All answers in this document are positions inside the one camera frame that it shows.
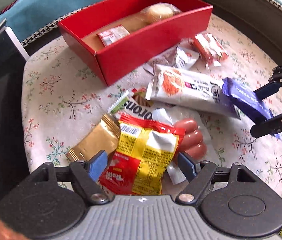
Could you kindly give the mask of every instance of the table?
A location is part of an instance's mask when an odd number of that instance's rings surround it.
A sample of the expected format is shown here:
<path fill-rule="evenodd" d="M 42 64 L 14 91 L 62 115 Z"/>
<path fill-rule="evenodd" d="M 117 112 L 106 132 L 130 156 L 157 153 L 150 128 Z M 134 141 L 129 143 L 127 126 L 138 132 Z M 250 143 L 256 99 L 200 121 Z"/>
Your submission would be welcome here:
<path fill-rule="evenodd" d="M 252 90 L 268 82 L 276 63 L 239 30 L 212 15 L 208 30 L 229 53 L 221 67 L 207 70 L 203 62 L 193 71 L 221 80 L 231 77 Z M 30 171 L 44 162 L 68 165 L 66 152 L 100 121 L 106 109 L 125 91 L 146 87 L 152 76 L 141 67 L 110 87 L 72 52 L 62 37 L 34 53 L 25 64 L 22 91 L 24 145 Z M 282 112 L 282 88 L 265 99 L 274 115 Z M 220 167 L 241 162 L 282 196 L 282 141 L 271 135 L 253 138 L 253 122 L 200 113 L 214 150 L 204 157 Z"/>

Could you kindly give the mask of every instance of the gray gripper base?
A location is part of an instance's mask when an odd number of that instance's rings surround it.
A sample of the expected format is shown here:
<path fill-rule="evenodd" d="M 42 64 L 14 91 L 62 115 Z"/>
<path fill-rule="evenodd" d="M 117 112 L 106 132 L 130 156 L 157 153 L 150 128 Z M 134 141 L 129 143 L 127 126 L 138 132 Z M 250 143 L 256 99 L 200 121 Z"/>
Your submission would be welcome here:
<path fill-rule="evenodd" d="M 232 240 L 208 226 L 194 207 L 165 196 L 116 196 L 90 208 L 73 229 L 55 240 Z M 278 235 L 268 240 L 282 240 Z"/>

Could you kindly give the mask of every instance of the red and yellow package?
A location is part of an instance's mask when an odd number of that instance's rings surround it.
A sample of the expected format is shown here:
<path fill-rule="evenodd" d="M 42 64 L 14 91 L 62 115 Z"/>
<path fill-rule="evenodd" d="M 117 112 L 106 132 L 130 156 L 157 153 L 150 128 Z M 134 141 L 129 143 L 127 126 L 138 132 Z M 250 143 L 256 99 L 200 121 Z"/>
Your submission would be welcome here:
<path fill-rule="evenodd" d="M 121 136 L 100 184 L 120 195 L 161 194 L 161 177 L 180 145 L 185 129 L 123 114 Z"/>

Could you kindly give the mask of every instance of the red box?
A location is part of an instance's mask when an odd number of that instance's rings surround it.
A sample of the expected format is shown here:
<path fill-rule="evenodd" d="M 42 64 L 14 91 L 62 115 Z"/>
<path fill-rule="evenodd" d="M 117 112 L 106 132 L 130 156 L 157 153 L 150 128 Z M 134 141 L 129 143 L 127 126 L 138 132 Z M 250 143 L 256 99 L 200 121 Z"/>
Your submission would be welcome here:
<path fill-rule="evenodd" d="M 100 30 L 110 29 L 111 23 L 112 27 L 118 26 L 129 17 L 126 25 L 131 29 L 133 24 L 140 27 L 142 23 L 134 15 L 159 2 L 170 3 L 182 13 L 130 31 L 130 35 L 107 47 L 98 44 Z M 110 86 L 182 38 L 206 30 L 211 12 L 212 5 L 200 0 L 104 0 L 60 21 L 59 27 L 69 47 Z"/>

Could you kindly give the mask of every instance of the blue wrapper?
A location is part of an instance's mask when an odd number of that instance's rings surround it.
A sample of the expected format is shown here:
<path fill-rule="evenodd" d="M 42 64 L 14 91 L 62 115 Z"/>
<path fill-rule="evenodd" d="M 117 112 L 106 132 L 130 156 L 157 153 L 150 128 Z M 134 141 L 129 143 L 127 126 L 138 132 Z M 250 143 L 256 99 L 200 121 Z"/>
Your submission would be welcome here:
<path fill-rule="evenodd" d="M 222 92 L 231 102 L 256 124 L 273 117 L 266 104 L 259 100 L 256 94 L 249 88 L 239 84 L 231 78 L 225 78 Z"/>

